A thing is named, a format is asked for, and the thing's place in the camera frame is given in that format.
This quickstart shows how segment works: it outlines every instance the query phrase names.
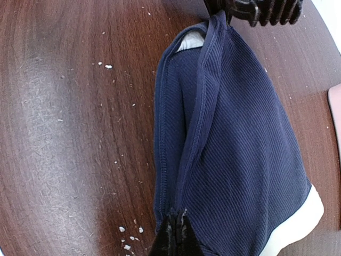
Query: folded clothing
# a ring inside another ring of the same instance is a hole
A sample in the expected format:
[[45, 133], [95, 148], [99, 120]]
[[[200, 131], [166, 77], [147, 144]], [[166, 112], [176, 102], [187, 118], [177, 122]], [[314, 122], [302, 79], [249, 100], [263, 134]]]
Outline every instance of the folded clothing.
[[279, 97], [223, 11], [160, 60], [155, 165], [156, 230], [185, 212], [205, 255], [277, 255], [323, 215]]

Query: white lining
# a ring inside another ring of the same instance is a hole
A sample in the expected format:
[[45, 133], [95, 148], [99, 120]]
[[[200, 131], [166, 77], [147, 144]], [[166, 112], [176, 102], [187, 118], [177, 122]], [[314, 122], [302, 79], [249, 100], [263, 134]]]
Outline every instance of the white lining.
[[324, 208], [315, 187], [312, 185], [307, 199], [289, 219], [271, 233], [259, 256], [275, 256], [287, 245], [306, 237], [319, 223]]
[[204, 45], [204, 41], [205, 39], [200, 32], [190, 31], [184, 36], [181, 45], [176, 52], [202, 47]]

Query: navy blue cloth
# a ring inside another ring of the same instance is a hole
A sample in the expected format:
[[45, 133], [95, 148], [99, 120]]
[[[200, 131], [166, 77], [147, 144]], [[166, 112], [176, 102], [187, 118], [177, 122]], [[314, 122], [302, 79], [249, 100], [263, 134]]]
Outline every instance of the navy blue cloth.
[[[194, 30], [204, 45], [177, 52]], [[186, 210], [205, 255], [259, 255], [307, 198], [279, 97], [224, 12], [182, 31], [159, 63], [155, 164], [157, 230]]]

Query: dark brown wood surface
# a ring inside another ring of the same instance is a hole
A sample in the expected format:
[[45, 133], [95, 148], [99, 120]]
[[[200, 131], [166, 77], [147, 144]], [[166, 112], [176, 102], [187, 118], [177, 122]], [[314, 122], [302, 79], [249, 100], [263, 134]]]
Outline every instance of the dark brown wood surface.
[[[6, 256], [130, 255], [126, 244], [147, 255], [155, 227], [156, 66], [175, 35], [205, 15], [200, 0], [0, 2]], [[341, 57], [310, 1], [294, 26], [232, 25], [272, 78], [325, 205], [316, 230], [281, 255], [340, 256], [339, 158], [327, 89], [341, 83]]]

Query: pink object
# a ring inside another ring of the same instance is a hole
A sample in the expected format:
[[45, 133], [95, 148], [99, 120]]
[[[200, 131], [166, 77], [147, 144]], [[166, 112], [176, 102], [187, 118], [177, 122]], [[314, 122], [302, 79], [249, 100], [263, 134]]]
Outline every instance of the pink object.
[[339, 154], [341, 155], [341, 84], [329, 89], [328, 100], [334, 121]]

